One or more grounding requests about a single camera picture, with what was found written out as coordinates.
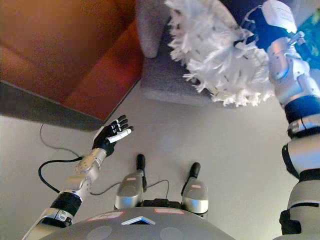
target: black band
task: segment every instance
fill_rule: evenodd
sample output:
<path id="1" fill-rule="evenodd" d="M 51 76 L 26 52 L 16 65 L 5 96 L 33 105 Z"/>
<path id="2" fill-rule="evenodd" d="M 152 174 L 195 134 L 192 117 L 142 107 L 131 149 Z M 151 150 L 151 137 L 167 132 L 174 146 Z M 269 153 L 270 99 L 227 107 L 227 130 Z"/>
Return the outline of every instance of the black band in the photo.
<path id="1" fill-rule="evenodd" d="M 82 201 L 77 195 L 63 192 L 54 200 L 50 208 L 60 209 L 75 216 L 81 203 Z"/>
<path id="2" fill-rule="evenodd" d="M 300 173 L 300 182 L 320 180 L 320 168 L 304 170 Z"/>
<path id="3" fill-rule="evenodd" d="M 291 162 L 291 158 L 290 158 L 289 151 L 288 151 L 288 144 L 284 145 L 282 148 L 282 158 L 285 163 L 286 170 L 290 174 L 295 176 L 297 179 L 299 179 L 299 173 L 297 172 L 297 170 L 295 169 L 294 165 Z"/>
<path id="4" fill-rule="evenodd" d="M 320 98 L 316 96 L 303 96 L 289 102 L 284 107 L 286 119 L 293 121 L 320 114 Z"/>
<path id="5" fill-rule="evenodd" d="M 290 209 L 296 208 L 296 207 L 313 207 L 313 208 L 318 208 L 318 207 L 319 207 L 319 203 L 314 203 L 314 202 L 300 202 L 300 203 L 297 203 L 297 204 L 293 205 L 292 207 L 290 207 Z"/>
<path id="6" fill-rule="evenodd" d="M 268 47 L 272 44 L 273 41 L 288 36 L 288 32 L 286 29 L 269 25 L 266 22 L 264 14 L 260 8 L 250 14 L 250 19 L 255 21 L 256 31 L 259 36 L 259 40 L 256 43 L 256 46 L 259 49 L 264 49 L 265 51 L 267 51 Z"/>
<path id="7" fill-rule="evenodd" d="M 297 220 L 290 219 L 290 211 L 285 210 L 281 212 L 280 220 L 282 235 L 300 234 L 301 224 Z"/>

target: robotic hand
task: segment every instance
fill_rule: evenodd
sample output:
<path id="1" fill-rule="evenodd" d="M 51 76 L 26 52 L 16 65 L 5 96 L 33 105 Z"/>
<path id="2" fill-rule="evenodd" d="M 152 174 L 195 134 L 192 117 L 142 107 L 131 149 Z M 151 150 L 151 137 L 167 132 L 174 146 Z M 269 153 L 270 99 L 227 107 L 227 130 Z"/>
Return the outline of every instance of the robotic hand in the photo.
<path id="1" fill-rule="evenodd" d="M 102 126 L 94 136 L 92 149 L 104 149 L 109 157 L 114 152 L 114 147 L 120 139 L 128 136 L 134 128 L 129 127 L 126 115 L 120 116 L 108 126 Z"/>

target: white fingertip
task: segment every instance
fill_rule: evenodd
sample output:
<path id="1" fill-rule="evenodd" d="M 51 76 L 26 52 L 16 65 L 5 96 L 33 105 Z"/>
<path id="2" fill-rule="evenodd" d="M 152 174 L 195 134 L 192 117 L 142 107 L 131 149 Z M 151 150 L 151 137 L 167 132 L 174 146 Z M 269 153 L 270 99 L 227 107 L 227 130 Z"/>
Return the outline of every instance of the white fingertip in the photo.
<path id="1" fill-rule="evenodd" d="M 108 137 L 107 139 L 109 140 L 109 142 L 112 144 L 114 142 L 117 142 L 123 138 L 125 138 L 126 136 L 128 136 L 130 133 L 132 133 L 132 130 L 130 128 L 127 128 L 121 132 L 119 132 L 116 136 L 111 136 Z"/>

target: floor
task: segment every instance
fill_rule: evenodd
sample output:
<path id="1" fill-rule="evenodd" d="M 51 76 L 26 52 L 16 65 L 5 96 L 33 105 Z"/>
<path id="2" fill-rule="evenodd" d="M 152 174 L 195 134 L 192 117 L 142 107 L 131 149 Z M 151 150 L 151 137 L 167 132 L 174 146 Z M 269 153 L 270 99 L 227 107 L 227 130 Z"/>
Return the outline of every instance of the floor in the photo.
<path id="1" fill-rule="evenodd" d="M 286 209 L 297 180 L 286 172 L 281 149 L 289 141 L 287 121 L 275 98 L 259 107 L 238 109 L 214 105 L 194 107 L 145 99 L 139 84 L 114 114 L 126 114 L 135 131 L 118 142 L 104 161 L 92 191 L 100 192 L 135 169 L 135 157 L 146 157 L 149 184 L 170 181 L 169 199 L 180 201 L 181 188 L 193 162 L 201 163 L 199 179 L 209 189 L 208 220 L 237 240 L 272 240 L 281 234 L 279 216 Z M 41 123 L 0 116 L 0 239 L 21 239 L 56 193 L 38 178 L 41 163 L 72 159 L 63 150 L 46 147 L 39 138 Z M 90 151 L 94 131 L 45 124 L 43 139 L 79 154 Z M 43 169 L 58 188 L 74 163 Z M 114 206 L 116 187 L 89 196 L 76 221 Z M 145 199 L 164 198 L 166 183 L 150 188 Z"/>

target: wire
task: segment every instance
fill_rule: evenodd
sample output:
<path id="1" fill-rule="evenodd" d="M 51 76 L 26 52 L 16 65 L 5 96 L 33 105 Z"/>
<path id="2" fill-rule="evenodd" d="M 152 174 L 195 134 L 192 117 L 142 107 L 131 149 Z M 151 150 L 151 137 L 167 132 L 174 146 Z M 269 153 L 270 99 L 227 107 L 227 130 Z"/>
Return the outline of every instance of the wire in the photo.
<path id="1" fill-rule="evenodd" d="M 256 22 L 255 22 L 254 20 L 248 19 L 248 17 L 249 17 L 249 15 L 252 14 L 255 10 L 261 9 L 261 8 L 262 8 L 262 5 L 258 5 L 258 6 L 256 6 L 255 8 L 251 9 L 250 11 L 248 11 L 248 12 L 246 13 L 246 15 L 244 16 L 244 18 L 243 18 L 240 26 L 243 27 L 243 25 L 244 25 L 245 22 L 250 22 L 250 23 L 252 23 L 252 24 L 255 24 Z"/>
<path id="2" fill-rule="evenodd" d="M 121 184 L 121 182 L 117 182 L 117 183 L 112 184 L 112 185 L 109 186 L 106 190 L 104 190 L 104 191 L 102 191 L 102 192 L 99 192 L 99 193 L 90 192 L 90 194 L 93 195 L 93 196 L 100 196 L 100 195 L 108 192 L 108 191 L 109 191 L 110 189 L 112 189 L 114 186 L 117 186 L 117 185 L 119 185 L 119 184 Z"/>
<path id="3" fill-rule="evenodd" d="M 151 188 L 151 187 L 153 187 L 153 186 L 155 186 L 155 185 L 157 185 L 157 184 L 159 184 L 159 183 L 162 183 L 162 182 L 167 182 L 168 187 L 167 187 L 167 190 L 166 190 L 165 199 L 168 199 L 168 193 L 169 193 L 169 185 L 170 185 L 170 183 L 169 183 L 169 181 L 168 181 L 167 179 L 157 181 L 156 183 L 153 183 L 153 184 L 147 186 L 147 188 Z M 114 186 L 117 186 L 117 185 L 119 185 L 119 184 L 121 184 L 121 182 L 116 182 L 116 183 L 112 184 L 112 185 L 109 186 L 106 190 L 104 190 L 104 191 L 102 191 L 102 192 L 99 192 L 99 193 L 90 192 L 90 194 L 93 195 L 93 196 L 100 196 L 100 195 L 102 195 L 102 194 L 105 194 L 105 193 L 108 192 L 110 189 L 112 189 Z"/>
<path id="4" fill-rule="evenodd" d="M 42 123 L 41 127 L 40 127 L 40 131 L 39 131 L 39 136 L 40 136 L 40 140 L 41 142 L 46 145 L 48 148 L 51 148 L 51 149 L 56 149 L 56 150 L 64 150 L 64 151 L 68 151 L 72 154 L 74 154 L 75 156 L 77 156 L 78 158 L 80 157 L 79 154 L 77 154 L 76 152 L 72 151 L 71 149 L 68 149 L 68 148 L 64 148 L 64 147 L 56 147 L 56 146 L 52 146 L 48 143 L 46 143 L 42 137 L 42 128 L 44 127 L 44 123 Z"/>
<path id="5" fill-rule="evenodd" d="M 41 164 L 41 166 L 39 167 L 38 169 L 38 175 L 39 175 L 39 178 L 40 180 L 45 184 L 47 185 L 49 188 L 51 188 L 53 191 L 55 191 L 56 193 L 60 193 L 60 191 L 55 188 L 54 186 L 52 186 L 50 183 L 48 183 L 44 177 L 42 176 L 42 168 L 47 165 L 47 164 L 52 164 L 52 163 L 73 163 L 73 162 L 77 162 L 77 161 L 80 161 L 82 160 L 82 156 L 79 156 L 77 157 L 76 159 L 72 159 L 72 160 L 50 160 L 50 161 L 46 161 L 44 162 L 43 164 Z"/>
<path id="6" fill-rule="evenodd" d="M 167 189 L 166 189 L 166 194 L 165 194 L 165 199 L 168 199 L 168 193 L 169 193 L 170 183 L 169 183 L 169 181 L 168 181 L 167 179 L 157 181 L 156 183 L 153 183 L 153 184 L 151 184 L 151 185 L 149 185 L 149 186 L 146 186 L 146 187 L 147 187 L 147 188 L 151 188 L 151 187 L 153 187 L 153 186 L 155 186 L 155 185 L 157 185 L 157 184 L 159 184 L 159 183 L 162 183 L 162 182 L 166 182 L 166 183 L 168 184 L 168 187 L 167 187 Z"/>

